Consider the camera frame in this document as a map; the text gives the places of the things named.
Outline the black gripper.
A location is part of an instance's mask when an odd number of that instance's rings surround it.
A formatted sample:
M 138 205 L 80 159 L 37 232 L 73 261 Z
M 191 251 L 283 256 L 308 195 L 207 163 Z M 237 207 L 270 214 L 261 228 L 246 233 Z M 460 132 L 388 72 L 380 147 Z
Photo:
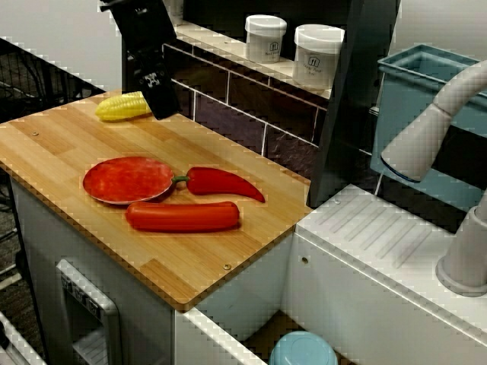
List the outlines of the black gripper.
M 158 0 L 102 1 L 100 11 L 112 14 L 126 48 L 135 51 L 129 53 L 134 62 L 133 76 L 153 116 L 161 120 L 178 113 L 179 100 L 161 48 L 177 35 L 164 3 Z

